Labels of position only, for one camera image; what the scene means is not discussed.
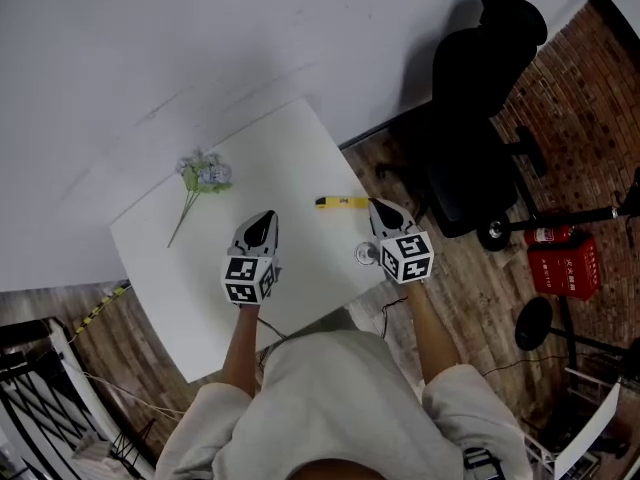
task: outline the white wall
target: white wall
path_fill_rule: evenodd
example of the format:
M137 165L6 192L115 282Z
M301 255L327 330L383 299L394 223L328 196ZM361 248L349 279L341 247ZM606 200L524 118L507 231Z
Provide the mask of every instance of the white wall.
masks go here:
M395 115L455 1L0 0L0 291L125 277L109 223L297 97L337 142Z

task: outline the black and white cube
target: black and white cube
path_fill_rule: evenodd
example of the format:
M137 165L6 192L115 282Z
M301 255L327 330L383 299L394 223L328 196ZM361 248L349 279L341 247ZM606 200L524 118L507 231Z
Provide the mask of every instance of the black and white cube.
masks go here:
M433 247L426 231L380 241L380 263L398 283L431 275Z
M221 281L229 302L261 304L276 281L273 258L226 256Z

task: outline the flower stem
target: flower stem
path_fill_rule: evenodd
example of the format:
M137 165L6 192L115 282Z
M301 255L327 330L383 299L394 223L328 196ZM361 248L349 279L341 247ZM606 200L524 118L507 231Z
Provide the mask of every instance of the flower stem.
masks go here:
M180 226L182 225L182 221L184 221L185 217L187 216L187 213L193 206L193 203L196 202L196 199L198 199L199 195L200 195L199 192L187 191L187 198L184 202L184 207L182 208L182 215L180 215L180 220L178 221L178 225L176 226L176 229L173 231L173 235L171 235L171 239L167 244L167 249L171 247L171 243L173 242L173 239L176 237L176 233L178 232L178 229L180 229Z

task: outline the yellow and black tape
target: yellow and black tape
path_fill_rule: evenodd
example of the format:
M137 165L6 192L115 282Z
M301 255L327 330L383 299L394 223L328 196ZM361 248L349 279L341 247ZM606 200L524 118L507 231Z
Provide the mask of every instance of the yellow and black tape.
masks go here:
M103 297L102 300L100 301L100 304L98 304L96 307L94 307L91 310L91 313L89 313L85 317L85 319L82 321L82 324L80 324L80 327L76 329L76 332L73 338L75 339L75 337L78 336L78 334L80 334L81 332L84 332L85 327L87 327L87 325L89 325L93 321L93 319L97 317L104 308L106 308L118 297L121 297L122 295L124 295L129 288L131 288L131 281L127 280L121 285L117 286L115 290L113 290L113 294Z
M324 210L327 208L360 208L369 207L368 197L348 197L348 196L326 196L316 199L316 208Z

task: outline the white shirt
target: white shirt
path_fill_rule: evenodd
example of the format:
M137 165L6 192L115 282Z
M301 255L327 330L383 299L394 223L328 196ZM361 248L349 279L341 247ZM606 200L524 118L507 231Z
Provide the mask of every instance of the white shirt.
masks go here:
M284 480L320 459L387 479L463 479L471 447L499 458L507 479L532 478L522 431L475 368L440 373L421 406L384 340L337 331L276 349L253 400L227 384L201 388L156 479Z

